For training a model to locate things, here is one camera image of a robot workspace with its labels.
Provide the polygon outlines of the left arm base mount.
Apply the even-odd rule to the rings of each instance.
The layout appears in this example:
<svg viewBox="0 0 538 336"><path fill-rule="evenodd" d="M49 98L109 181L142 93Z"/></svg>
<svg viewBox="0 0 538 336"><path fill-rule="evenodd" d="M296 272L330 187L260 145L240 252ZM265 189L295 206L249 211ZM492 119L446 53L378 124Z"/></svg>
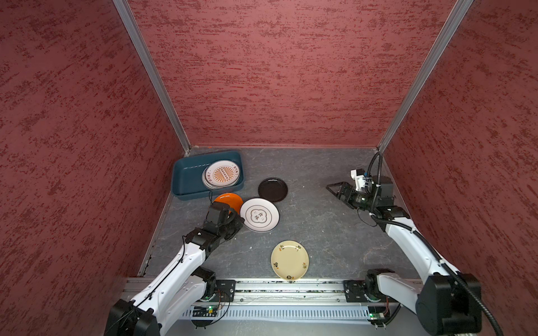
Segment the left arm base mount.
<svg viewBox="0 0 538 336"><path fill-rule="evenodd" d="M228 303L234 301L237 281L232 279L218 279L213 285L214 292L206 298L201 298L199 302Z"/></svg>

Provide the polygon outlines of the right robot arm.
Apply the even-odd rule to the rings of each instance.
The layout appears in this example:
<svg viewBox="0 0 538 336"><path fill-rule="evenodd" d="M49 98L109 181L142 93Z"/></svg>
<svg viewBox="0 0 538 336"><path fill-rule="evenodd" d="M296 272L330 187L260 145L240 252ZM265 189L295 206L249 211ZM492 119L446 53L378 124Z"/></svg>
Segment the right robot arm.
<svg viewBox="0 0 538 336"><path fill-rule="evenodd" d="M481 299L481 284L450 264L417 229L407 211L395 204L394 184L387 176L353 173L354 183L332 183L326 189L347 207L365 211L403 251L420 276L413 284L388 269L369 270L364 294L391 297L412 311L430 335L477 334L486 318L496 335L503 330Z"/></svg>

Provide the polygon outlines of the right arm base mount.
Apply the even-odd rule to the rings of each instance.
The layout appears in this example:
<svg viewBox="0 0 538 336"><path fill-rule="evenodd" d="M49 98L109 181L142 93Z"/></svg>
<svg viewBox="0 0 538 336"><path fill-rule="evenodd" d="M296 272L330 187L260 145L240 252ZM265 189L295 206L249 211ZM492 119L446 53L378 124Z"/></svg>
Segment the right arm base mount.
<svg viewBox="0 0 538 336"><path fill-rule="evenodd" d="M367 291L365 281L362 280L345 280L343 281L343 292L347 303L359 302L385 302L383 294L372 294Z"/></svg>

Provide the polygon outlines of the white plate black flower outline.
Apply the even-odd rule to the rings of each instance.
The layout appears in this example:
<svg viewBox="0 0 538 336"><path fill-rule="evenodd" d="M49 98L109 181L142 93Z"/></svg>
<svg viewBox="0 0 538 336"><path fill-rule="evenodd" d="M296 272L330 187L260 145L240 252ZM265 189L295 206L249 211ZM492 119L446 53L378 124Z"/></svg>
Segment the white plate black flower outline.
<svg viewBox="0 0 538 336"><path fill-rule="evenodd" d="M240 216L244 220L244 225L254 232L270 232L280 222L277 207L262 198L246 201L240 208Z"/></svg>

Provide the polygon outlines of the pale yellow plate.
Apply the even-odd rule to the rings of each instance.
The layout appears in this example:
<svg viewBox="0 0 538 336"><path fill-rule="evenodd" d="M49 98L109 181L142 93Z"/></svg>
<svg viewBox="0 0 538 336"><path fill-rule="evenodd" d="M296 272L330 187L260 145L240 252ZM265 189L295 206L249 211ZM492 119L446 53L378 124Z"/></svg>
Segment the pale yellow plate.
<svg viewBox="0 0 538 336"><path fill-rule="evenodd" d="M270 257L274 273L285 281L297 281L308 271L310 257L298 242L284 241L277 244Z"/></svg>

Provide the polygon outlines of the orange sunburst pattern plate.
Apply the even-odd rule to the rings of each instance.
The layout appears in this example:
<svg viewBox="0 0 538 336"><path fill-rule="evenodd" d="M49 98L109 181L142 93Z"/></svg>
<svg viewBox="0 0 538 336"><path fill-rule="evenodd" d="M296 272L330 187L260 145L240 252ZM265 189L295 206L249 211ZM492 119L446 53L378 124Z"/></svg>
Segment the orange sunburst pattern plate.
<svg viewBox="0 0 538 336"><path fill-rule="evenodd" d="M234 186L241 176L239 165L230 160L220 160L203 172L202 182L210 190Z"/></svg>

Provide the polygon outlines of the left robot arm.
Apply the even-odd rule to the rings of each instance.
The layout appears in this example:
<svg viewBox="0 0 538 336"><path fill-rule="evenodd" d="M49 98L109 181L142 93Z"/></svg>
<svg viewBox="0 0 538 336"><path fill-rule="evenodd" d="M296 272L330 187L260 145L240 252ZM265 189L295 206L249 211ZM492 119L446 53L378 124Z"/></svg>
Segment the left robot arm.
<svg viewBox="0 0 538 336"><path fill-rule="evenodd" d="M193 303L212 299L216 275L203 263L222 242L234 238L244 222L229 205L213 202L203 225L183 236L168 266L130 301L119 300L111 308L104 334L165 335Z"/></svg>

